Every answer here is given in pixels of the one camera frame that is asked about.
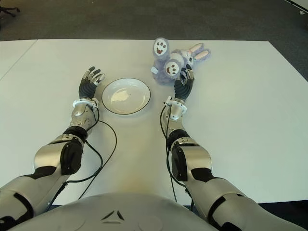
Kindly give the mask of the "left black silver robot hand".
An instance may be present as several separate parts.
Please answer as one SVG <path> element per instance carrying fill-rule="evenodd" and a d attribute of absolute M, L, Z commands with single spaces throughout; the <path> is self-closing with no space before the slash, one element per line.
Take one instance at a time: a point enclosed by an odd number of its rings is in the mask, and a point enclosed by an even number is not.
<path fill-rule="evenodd" d="M 96 88 L 105 79 L 105 73 L 101 73 L 100 69 L 96 69 L 94 66 L 90 67 L 83 75 L 78 94 L 80 98 L 92 99 L 96 92 Z"/>

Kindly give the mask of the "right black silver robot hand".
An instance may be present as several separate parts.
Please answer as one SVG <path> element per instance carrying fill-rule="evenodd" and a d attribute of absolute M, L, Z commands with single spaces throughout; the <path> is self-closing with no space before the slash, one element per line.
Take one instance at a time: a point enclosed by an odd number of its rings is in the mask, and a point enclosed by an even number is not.
<path fill-rule="evenodd" d="M 194 74 L 190 68 L 183 68 L 180 77 L 174 82 L 175 98 L 186 101 L 194 84 Z"/>

